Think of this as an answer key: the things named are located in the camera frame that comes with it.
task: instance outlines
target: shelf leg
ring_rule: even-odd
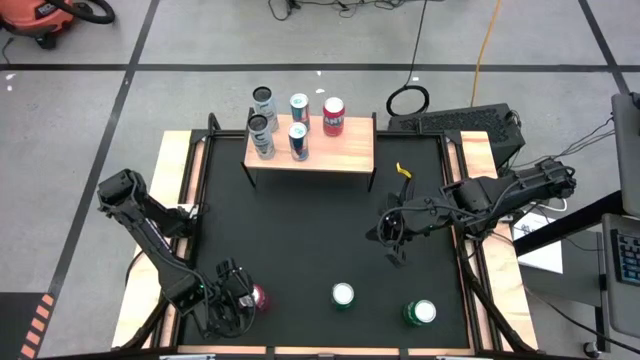
[[[253,188],[256,188],[256,182],[253,180],[253,177],[251,176],[251,173],[249,172],[249,169],[247,169],[247,167],[244,165],[244,161],[240,162],[240,165],[242,165],[242,169],[244,170],[244,173],[247,174],[247,178],[249,179],[249,182],[251,183],[251,186],[253,186]]]
[[[369,176],[369,185],[367,186],[367,192],[371,192],[371,188],[373,187],[373,181],[376,179],[376,170],[378,170],[378,168],[374,167],[373,172]]]

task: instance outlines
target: can lid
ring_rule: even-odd
[[[344,115],[344,102],[337,97],[328,98],[324,102],[322,111],[329,117],[342,116]]]
[[[428,300],[418,301],[413,311],[416,318],[423,323],[430,323],[436,318],[436,307]]]
[[[260,290],[258,290],[257,286],[253,286],[253,301],[257,303],[259,303],[260,301],[262,301],[262,295],[260,294]]]
[[[289,136],[294,139],[302,139],[307,135],[307,127],[301,122],[294,122],[289,126]]]
[[[340,305],[347,305],[353,301],[353,288],[347,283],[333,285],[333,300]]]
[[[294,94],[289,102],[291,106],[299,109],[309,105],[309,98],[305,94]]]
[[[253,131],[264,130],[266,129],[268,124],[269,124],[269,121],[267,121],[267,118],[264,117],[264,115],[260,115],[260,114],[251,115],[251,117],[249,118],[249,121],[247,122],[249,129]]]
[[[253,100],[265,102],[271,99],[271,89],[266,86],[257,87],[253,90]]]

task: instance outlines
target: orange and black striped tape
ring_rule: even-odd
[[[49,294],[42,296],[42,300],[40,300],[40,304],[38,304],[33,319],[31,320],[31,327],[27,331],[18,359],[35,359],[38,355],[44,333],[49,324],[49,319],[51,319],[53,302],[53,296]]]

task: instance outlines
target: wooden table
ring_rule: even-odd
[[[467,171],[470,177],[496,177],[493,156],[487,134],[484,132],[462,132],[462,148],[464,151]],[[150,194],[165,206],[178,203],[179,193],[187,167],[187,153],[191,131],[167,131],[164,134],[158,161],[151,183]],[[449,157],[454,180],[460,179],[460,166],[456,160],[456,150],[449,144]],[[193,169],[187,187],[187,203],[193,204],[196,198],[196,188],[199,178],[199,168],[203,161],[204,142],[196,144],[193,156]],[[495,229],[498,234],[511,238],[509,228],[500,224]],[[525,296],[520,269],[511,244],[498,237],[489,237],[483,243],[491,292],[496,306],[500,309],[509,324],[518,332],[522,339],[533,348],[537,348],[536,336],[529,313],[529,306]],[[186,241],[178,245],[178,256],[184,256]],[[474,271],[477,263],[472,261]],[[113,346],[122,345],[128,341],[145,321],[148,314],[158,301],[160,287],[157,272],[151,262],[142,256],[133,267],[129,283],[125,290],[122,308],[116,327]],[[476,298],[478,324],[480,328],[481,344],[485,350],[491,350],[492,340],[489,330],[487,314]],[[165,317],[165,325],[172,324],[175,309],[170,307]],[[165,326],[160,336],[160,345],[169,346],[173,328]],[[509,350],[506,341],[502,341],[505,350]],[[265,354],[264,346],[180,346],[182,353],[233,353],[233,354]],[[336,355],[399,355],[399,349],[390,348],[297,348],[276,347],[276,354],[318,354],[332,353]],[[472,349],[409,349],[409,355],[472,355]]]

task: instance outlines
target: black mat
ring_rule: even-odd
[[[240,166],[241,140],[216,139],[210,159],[196,264],[214,277],[232,256],[264,287],[271,301],[238,339],[202,339],[191,319],[179,344],[467,348],[461,284],[448,230],[406,247],[411,264],[395,269],[380,244],[364,233],[377,221],[379,199],[399,191],[410,169],[416,195],[443,184],[435,139],[378,138],[378,173],[371,193],[358,174],[261,170],[253,190]],[[331,304],[331,287],[348,282],[356,303],[346,312]],[[401,308],[428,299],[437,308],[429,326],[404,324]]]
[[[4,359],[20,357],[31,320],[42,299],[42,293],[0,293],[0,354]]]

